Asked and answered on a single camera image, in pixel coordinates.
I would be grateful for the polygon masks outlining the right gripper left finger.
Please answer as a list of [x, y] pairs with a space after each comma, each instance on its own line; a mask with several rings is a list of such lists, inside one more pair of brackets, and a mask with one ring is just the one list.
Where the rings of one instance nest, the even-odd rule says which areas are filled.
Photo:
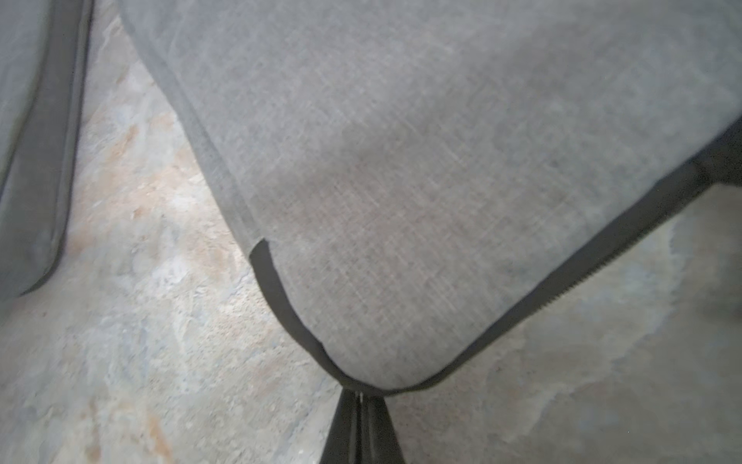
[[343, 390], [340, 394], [334, 418], [320, 464], [361, 463], [361, 396]]

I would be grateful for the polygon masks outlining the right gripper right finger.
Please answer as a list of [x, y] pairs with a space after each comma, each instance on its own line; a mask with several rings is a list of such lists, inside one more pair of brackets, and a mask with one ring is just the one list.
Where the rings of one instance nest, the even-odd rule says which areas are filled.
[[361, 398], [361, 463], [405, 464], [384, 398]]

